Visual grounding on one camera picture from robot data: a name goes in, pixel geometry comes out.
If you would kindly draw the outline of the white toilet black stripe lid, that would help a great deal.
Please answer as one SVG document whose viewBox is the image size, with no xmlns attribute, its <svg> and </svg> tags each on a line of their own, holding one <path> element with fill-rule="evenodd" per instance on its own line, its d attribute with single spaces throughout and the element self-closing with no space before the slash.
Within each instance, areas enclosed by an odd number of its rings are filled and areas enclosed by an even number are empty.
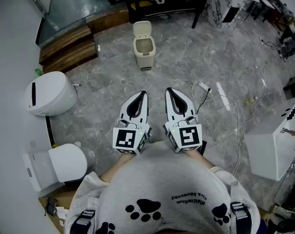
<svg viewBox="0 0 295 234">
<path fill-rule="evenodd" d="M 44 74 L 29 83 L 24 92 L 25 109 L 37 116 L 57 116 L 70 110 L 77 92 L 68 77 L 59 71 Z"/>
</svg>

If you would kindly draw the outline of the person's left forearm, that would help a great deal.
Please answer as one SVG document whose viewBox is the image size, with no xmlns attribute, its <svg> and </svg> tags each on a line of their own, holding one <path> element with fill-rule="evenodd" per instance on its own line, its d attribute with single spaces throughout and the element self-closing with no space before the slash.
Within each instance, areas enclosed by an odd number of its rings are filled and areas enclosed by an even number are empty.
<svg viewBox="0 0 295 234">
<path fill-rule="evenodd" d="M 115 173 L 128 161 L 134 158 L 134 155 L 130 154 L 121 154 L 116 163 L 109 168 L 105 173 L 100 176 L 100 179 L 104 182 L 111 182 Z"/>
</svg>

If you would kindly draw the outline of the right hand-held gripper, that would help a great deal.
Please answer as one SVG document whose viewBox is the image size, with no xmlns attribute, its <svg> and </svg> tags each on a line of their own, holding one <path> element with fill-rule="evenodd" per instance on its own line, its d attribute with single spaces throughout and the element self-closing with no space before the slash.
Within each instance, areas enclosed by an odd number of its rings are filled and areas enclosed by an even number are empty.
<svg viewBox="0 0 295 234">
<path fill-rule="evenodd" d="M 202 146 L 202 127 L 198 117 L 192 117 L 195 115 L 192 100 L 180 90 L 169 87 L 165 91 L 165 103 L 168 122 L 164 128 L 173 150 L 176 153 L 197 150 Z"/>
</svg>

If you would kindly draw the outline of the grey paw-print shirt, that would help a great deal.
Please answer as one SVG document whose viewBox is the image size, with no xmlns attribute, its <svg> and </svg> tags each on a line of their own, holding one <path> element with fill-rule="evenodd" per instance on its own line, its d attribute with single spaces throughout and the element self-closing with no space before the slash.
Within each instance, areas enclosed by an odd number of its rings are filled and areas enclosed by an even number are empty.
<svg viewBox="0 0 295 234">
<path fill-rule="evenodd" d="M 64 234 L 256 234 L 260 215 L 238 180 L 159 141 L 111 182 L 94 172 L 78 187 Z"/>
</svg>

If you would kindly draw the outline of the white power strip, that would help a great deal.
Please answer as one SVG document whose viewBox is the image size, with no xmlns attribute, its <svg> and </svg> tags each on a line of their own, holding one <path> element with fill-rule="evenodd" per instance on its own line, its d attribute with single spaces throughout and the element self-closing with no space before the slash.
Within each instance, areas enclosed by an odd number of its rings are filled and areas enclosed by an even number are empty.
<svg viewBox="0 0 295 234">
<path fill-rule="evenodd" d="M 199 85 L 202 89 L 204 89 L 205 91 L 207 91 L 208 93 L 211 92 L 211 88 L 208 87 L 208 86 L 207 86 L 205 83 L 203 83 L 202 81 L 199 82 L 198 85 Z"/>
</svg>

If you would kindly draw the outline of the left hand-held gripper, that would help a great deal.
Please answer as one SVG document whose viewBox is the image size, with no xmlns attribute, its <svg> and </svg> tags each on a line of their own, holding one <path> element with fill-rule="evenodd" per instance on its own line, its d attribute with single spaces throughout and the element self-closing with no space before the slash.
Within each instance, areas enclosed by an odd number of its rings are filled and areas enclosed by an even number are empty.
<svg viewBox="0 0 295 234">
<path fill-rule="evenodd" d="M 113 129 L 113 148 L 122 154 L 140 155 L 151 136 L 152 128 L 147 122 L 148 95 L 141 91 L 121 106 L 117 127 Z"/>
</svg>

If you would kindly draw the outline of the wooden steps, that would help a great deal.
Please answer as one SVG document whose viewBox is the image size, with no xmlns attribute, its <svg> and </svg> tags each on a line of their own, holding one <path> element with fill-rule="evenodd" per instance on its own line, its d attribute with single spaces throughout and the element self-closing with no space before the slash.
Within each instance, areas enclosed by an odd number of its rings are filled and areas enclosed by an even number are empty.
<svg viewBox="0 0 295 234">
<path fill-rule="evenodd" d="M 42 47 L 39 64 L 43 73 L 66 73 L 98 57 L 94 37 L 88 25 L 70 30 Z"/>
</svg>

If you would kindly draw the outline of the white marble-pattern cabinet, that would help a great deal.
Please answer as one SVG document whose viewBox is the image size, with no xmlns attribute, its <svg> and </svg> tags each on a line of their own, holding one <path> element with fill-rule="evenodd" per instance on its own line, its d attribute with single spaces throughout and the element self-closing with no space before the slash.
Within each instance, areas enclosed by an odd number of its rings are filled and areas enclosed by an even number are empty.
<svg viewBox="0 0 295 234">
<path fill-rule="evenodd" d="M 207 0 L 203 14 L 217 29 L 230 27 L 239 10 L 237 0 Z"/>
</svg>

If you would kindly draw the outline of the brown cardboard sheet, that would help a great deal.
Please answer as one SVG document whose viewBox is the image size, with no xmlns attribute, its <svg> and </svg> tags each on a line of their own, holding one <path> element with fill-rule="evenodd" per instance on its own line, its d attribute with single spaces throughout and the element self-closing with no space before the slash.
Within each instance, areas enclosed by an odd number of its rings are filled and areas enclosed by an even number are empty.
<svg viewBox="0 0 295 234">
<path fill-rule="evenodd" d="M 58 234 L 64 234 L 64 227 L 60 224 L 60 220 L 63 221 L 63 219 L 60 219 L 58 217 L 57 212 L 55 212 L 52 216 L 51 214 L 49 214 L 51 210 L 45 210 L 48 203 L 48 198 L 55 199 L 57 201 L 57 207 L 64 207 L 65 209 L 69 209 L 75 192 L 76 191 L 66 191 L 60 188 L 39 198 L 39 202 L 44 208 L 43 212 L 46 212 L 46 215 L 56 227 Z"/>
</svg>

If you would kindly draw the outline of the white plastic lid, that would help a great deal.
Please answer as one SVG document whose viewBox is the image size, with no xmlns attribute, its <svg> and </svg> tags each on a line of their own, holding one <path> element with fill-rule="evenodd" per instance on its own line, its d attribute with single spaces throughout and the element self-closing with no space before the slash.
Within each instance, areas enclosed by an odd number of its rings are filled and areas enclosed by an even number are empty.
<svg viewBox="0 0 295 234">
<path fill-rule="evenodd" d="M 137 21 L 133 25 L 134 36 L 137 38 L 146 38 L 151 35 L 152 25 L 149 21 Z"/>
</svg>

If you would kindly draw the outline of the black flat device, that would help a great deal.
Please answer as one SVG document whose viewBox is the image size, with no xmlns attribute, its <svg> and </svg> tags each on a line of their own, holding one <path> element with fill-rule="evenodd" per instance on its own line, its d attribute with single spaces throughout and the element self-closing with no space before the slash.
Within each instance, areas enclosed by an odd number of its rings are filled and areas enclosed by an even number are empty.
<svg viewBox="0 0 295 234">
<path fill-rule="evenodd" d="M 55 198 L 49 196 L 46 200 L 44 215 L 46 216 L 46 214 L 49 214 L 51 217 L 53 217 L 55 212 L 57 211 L 57 204 L 58 201 Z"/>
</svg>

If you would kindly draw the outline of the beige pedal trash bin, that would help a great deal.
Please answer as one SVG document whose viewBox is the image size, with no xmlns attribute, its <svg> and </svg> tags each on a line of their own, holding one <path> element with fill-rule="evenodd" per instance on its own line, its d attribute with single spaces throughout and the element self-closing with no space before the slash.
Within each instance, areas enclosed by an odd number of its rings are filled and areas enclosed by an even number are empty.
<svg viewBox="0 0 295 234">
<path fill-rule="evenodd" d="M 135 37 L 133 41 L 137 65 L 141 70 L 150 70 L 154 65 L 156 46 L 151 36 Z"/>
</svg>

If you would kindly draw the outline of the raised wood-sided platform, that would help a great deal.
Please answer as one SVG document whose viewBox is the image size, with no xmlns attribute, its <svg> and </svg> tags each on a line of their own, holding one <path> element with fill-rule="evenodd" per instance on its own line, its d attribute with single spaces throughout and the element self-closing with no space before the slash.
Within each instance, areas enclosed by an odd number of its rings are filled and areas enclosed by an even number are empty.
<svg viewBox="0 0 295 234">
<path fill-rule="evenodd" d="M 39 25 L 36 44 L 46 44 L 60 30 L 90 15 L 124 6 L 125 0 L 51 0 L 49 13 Z"/>
</svg>

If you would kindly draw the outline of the white box with black marks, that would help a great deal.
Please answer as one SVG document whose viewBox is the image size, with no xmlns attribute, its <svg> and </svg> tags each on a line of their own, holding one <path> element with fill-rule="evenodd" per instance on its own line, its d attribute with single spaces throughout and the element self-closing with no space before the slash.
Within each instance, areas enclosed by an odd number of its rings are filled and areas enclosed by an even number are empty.
<svg viewBox="0 0 295 234">
<path fill-rule="evenodd" d="M 279 181 L 295 158 L 295 97 L 271 108 L 270 113 L 245 134 L 251 171 L 254 175 Z"/>
</svg>

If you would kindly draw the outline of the person's right forearm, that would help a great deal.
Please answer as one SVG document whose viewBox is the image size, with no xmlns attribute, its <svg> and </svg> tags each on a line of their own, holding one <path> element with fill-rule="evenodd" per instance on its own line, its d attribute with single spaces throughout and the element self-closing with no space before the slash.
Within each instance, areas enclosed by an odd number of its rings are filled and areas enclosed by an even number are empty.
<svg viewBox="0 0 295 234">
<path fill-rule="evenodd" d="M 188 157 L 197 160 L 198 162 L 200 162 L 202 165 L 204 165 L 208 169 L 211 169 L 211 168 L 215 167 L 214 164 L 212 164 L 205 157 L 203 157 L 197 150 L 186 151 L 185 154 Z"/>
</svg>

